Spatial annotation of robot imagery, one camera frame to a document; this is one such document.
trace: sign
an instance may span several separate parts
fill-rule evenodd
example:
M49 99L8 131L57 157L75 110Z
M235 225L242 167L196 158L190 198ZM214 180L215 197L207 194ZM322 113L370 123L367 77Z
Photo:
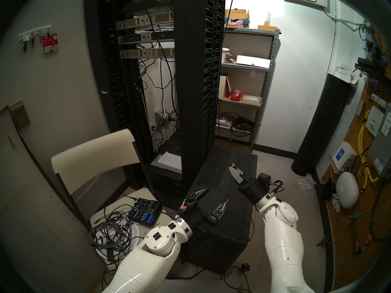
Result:
M384 124L383 124L383 127L382 127L382 134L387 137L388 135L388 132L390 131L390 127L391 127L391 112L387 112L387 116L386 116L386 119L384 120Z

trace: baseboard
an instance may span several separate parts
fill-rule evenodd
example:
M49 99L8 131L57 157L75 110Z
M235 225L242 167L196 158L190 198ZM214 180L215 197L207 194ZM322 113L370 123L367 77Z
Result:
M277 155L277 156L287 157L289 159L295 159L296 158L296 154L297 154L297 153L294 153L294 152L281 150L281 149L268 147L268 146L263 146L263 145L258 145L258 144L254 144L253 150L264 152L264 153L269 153L269 154L274 154L274 155Z
M311 170L311 176L313 180L315 181L315 189L317 191L317 195L320 195L321 192L319 190L322 189L321 183L318 178L318 174L316 173L315 168ZM328 241L331 241L333 243L333 236L331 235L331 226L330 226L330 218L328 215L328 210L326 206L326 201L323 199L317 198L319 202L319 208L320 208L320 216L322 219L322 225L323 225L323 234L324 237L327 238ZM324 293L331 292L332 286L333 286L333 279L334 279L334 249L333 245L327 243L325 244L325 250L326 250L326 274L325 274L325 289Z

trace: black box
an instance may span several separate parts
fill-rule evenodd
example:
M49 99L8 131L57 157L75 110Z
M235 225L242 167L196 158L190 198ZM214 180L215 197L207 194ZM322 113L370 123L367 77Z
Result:
M254 154L213 146L189 193L210 189L198 203L208 213L213 194L229 174L228 164L234 163L248 175L256 175L256 162L257 156ZM237 188L237 183L229 174L217 191L212 206L215 209L228 200L223 217L214 225L205 222L192 229L193 235L189 241L181 245L182 259L223 274L243 252L249 235L253 233L250 218L253 205Z

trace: light switch plate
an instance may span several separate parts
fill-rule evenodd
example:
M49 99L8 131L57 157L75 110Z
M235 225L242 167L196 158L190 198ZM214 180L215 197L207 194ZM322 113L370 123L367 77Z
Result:
M20 100L19 102L9 106L9 111L16 127L19 130L30 124L23 101Z

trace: key tag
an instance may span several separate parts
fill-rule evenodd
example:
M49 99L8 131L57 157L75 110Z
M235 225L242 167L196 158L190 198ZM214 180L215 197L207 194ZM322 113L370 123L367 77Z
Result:
M52 33L50 31L50 28L48 28L46 34L41 36L41 38L42 38L44 53L51 53L51 52L58 51L57 33Z

